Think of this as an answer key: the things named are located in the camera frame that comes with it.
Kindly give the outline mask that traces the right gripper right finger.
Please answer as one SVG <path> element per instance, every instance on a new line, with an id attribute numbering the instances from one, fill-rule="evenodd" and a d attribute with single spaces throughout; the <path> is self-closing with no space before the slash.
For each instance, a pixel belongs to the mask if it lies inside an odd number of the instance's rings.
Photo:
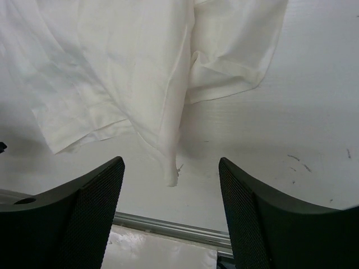
<path id="1" fill-rule="evenodd" d="M 358 207 L 299 200 L 224 157 L 218 169 L 237 268 L 358 267 Z"/>

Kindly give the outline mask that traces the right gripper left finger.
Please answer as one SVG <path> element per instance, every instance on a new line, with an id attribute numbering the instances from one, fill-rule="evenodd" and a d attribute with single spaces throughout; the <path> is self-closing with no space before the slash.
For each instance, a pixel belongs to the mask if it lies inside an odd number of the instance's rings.
<path id="1" fill-rule="evenodd" d="M 1 205 L 1 268 L 101 268 L 125 164 L 120 156 L 46 192 Z"/>

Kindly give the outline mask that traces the white fabric skirt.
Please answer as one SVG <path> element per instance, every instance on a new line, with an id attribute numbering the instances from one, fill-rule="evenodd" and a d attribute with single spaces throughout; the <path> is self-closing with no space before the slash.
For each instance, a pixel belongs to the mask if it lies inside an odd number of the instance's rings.
<path id="1" fill-rule="evenodd" d="M 177 184 L 183 107 L 263 80 L 287 1 L 2 1 L 1 56 L 53 153 L 133 128 Z"/>

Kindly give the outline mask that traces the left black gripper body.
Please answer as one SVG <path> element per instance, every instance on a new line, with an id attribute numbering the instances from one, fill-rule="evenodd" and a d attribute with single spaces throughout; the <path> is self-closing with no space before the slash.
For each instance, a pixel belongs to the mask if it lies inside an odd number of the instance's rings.
<path id="1" fill-rule="evenodd" d="M 0 142 L 0 153 L 3 153 L 6 148 L 7 148 L 7 145 L 4 142 Z"/>

